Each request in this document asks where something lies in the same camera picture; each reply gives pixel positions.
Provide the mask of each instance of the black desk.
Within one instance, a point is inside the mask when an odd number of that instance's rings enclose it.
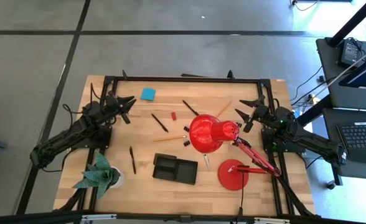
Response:
[[[339,48],[328,46],[325,39],[317,39],[316,45],[327,80],[338,76],[345,70],[336,64],[340,52]],[[366,44],[363,44],[363,49],[366,52]],[[340,80],[337,80],[328,87],[329,95],[298,118],[301,125],[304,126],[320,116],[324,108],[355,108],[366,110],[366,90],[340,86]]]
[[[336,126],[338,123],[366,121],[366,112],[364,111],[323,109],[322,113],[324,115],[329,139],[337,142],[341,142]],[[346,165],[339,168],[333,167],[332,171],[334,173],[335,184],[337,185],[340,185],[337,183],[340,181],[339,175],[366,178],[366,164],[361,162],[347,161]]]

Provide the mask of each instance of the red lamp base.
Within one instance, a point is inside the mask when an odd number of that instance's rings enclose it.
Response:
[[[228,159],[219,166],[218,178],[222,186],[228,190],[241,190],[248,183],[248,173],[244,173],[244,184],[242,183],[243,174],[235,170],[230,170],[233,166],[243,165],[236,159]]]

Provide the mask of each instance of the wooden tabletop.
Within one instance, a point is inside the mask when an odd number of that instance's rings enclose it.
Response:
[[[96,93],[100,94],[104,76],[89,75],[83,91],[80,107],[89,103],[90,83]],[[273,97],[279,99],[281,106],[291,108],[284,80],[272,80]],[[143,88],[156,90],[154,101],[140,100]],[[188,102],[199,114],[216,115],[226,104],[232,104],[219,116],[221,121],[242,122],[234,109],[248,114],[252,108],[238,100],[255,100],[258,92],[255,84],[249,83],[195,83],[195,82],[139,82],[120,81],[117,86],[118,96],[135,96],[137,102],[129,112],[131,124],[121,122],[113,125],[109,148],[105,151],[112,166],[116,166],[126,177],[125,183],[118,189],[109,189],[96,201],[96,212],[123,213],[161,213],[196,215],[236,215],[241,201],[241,190],[230,191],[223,188],[217,177],[219,165],[227,159],[238,159],[244,164],[256,167],[251,159],[239,148],[224,142],[220,149],[209,154],[210,170],[201,153],[192,145],[184,147],[188,139],[176,139],[165,142],[152,142],[154,139],[187,135],[183,130],[195,117],[182,100]],[[173,121],[171,112],[177,120]],[[169,130],[166,133],[155,119],[155,114]],[[261,124],[254,122],[250,133],[240,133],[261,155]],[[133,148],[136,161],[136,175],[133,173],[129,147]],[[153,159],[155,153],[177,156],[179,159],[198,161],[197,180],[195,185],[171,182],[153,178]],[[73,195],[72,186],[82,179],[88,149],[77,150],[68,156],[59,183],[54,208],[64,205]],[[311,212],[314,205],[307,180],[304,162],[298,155],[285,153],[289,183],[299,199]],[[284,190],[280,186],[283,212],[287,213]],[[88,208],[90,194],[85,199]],[[249,174],[248,184],[244,188],[244,215],[276,215],[275,200],[271,176],[266,174]]]

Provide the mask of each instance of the plant pot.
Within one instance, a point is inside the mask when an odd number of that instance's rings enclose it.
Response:
[[[111,168],[113,168],[117,172],[119,172],[120,173],[120,177],[119,177],[119,179],[115,183],[112,183],[111,182],[109,188],[117,189],[118,187],[121,187],[122,184],[125,182],[125,176],[123,175],[123,173],[118,168],[113,167],[113,166],[111,166]]]

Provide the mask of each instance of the wheel caster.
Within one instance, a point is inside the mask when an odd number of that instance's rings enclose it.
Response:
[[[330,190],[334,189],[335,186],[336,186],[336,184],[335,184],[334,180],[328,182],[328,184],[327,184],[327,188],[330,189]]]

